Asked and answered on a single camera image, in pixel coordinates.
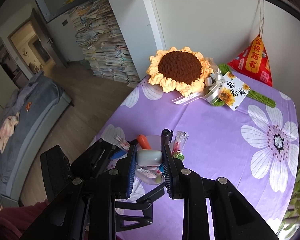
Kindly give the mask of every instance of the gray blanket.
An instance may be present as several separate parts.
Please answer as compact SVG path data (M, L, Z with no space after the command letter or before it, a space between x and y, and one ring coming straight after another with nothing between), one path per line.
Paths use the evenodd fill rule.
M0 154L0 194L6 195L6 185L9 178L17 171L17 167L23 157L24 150L29 143L29 136L38 127L38 120L53 105L59 102L63 89L51 79L40 76L37 85L31 93L25 97L21 107L19 124L15 127L14 134L9 138L4 152ZM30 110L27 112L26 105L31 102Z

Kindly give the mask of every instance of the purple tablecloth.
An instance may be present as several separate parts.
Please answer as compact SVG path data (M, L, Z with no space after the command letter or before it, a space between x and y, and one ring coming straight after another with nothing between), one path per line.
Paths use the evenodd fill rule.
M160 135L165 128L186 131L184 166L204 178L226 177L276 231L291 198L298 164L298 127L293 101L249 77L235 75L251 89L272 98L276 108L245 98L236 111L213 107L203 99L186 106L170 102L176 91L162 93L148 84L136 87L96 135L115 143L113 135L133 140L139 134ZM135 179L132 201L154 186ZM208 207L210 239L213 237ZM181 239L183 200L166 193L154 203L153 224L118 235L134 239Z

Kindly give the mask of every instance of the transparent lip gloss tube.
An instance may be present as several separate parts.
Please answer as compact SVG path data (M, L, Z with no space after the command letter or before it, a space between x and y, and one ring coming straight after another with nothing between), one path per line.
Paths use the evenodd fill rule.
M172 148L172 155L175 154L177 151L183 152L183 148L189 138L188 133L177 131L176 138L174 139L173 148Z
M115 135L114 139L117 140L117 142L119 143L119 147L126 150L127 152L129 151L130 148L130 143L128 143L125 139L122 139L119 135Z

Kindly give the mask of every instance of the silver bolt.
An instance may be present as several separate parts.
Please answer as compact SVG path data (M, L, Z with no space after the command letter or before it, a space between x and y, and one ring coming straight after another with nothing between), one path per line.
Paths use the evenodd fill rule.
M182 169L181 173L184 174L184 175L189 175L191 173L191 170L189 170L189 169Z
M117 169L111 169L109 170L109 174L110 175L117 175L119 173L119 171Z
M74 185L79 185L81 182L82 182L82 179L80 179L80 178L75 178L75 179L72 181L72 184L74 184Z
M218 181L221 183L221 184L226 184L228 182L228 180L226 178L219 178Z

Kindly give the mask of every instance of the stack of papers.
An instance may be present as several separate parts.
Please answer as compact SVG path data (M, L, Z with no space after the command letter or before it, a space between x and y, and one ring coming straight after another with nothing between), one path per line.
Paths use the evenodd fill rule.
M93 74L136 87L140 79L109 1L93 0L68 14Z

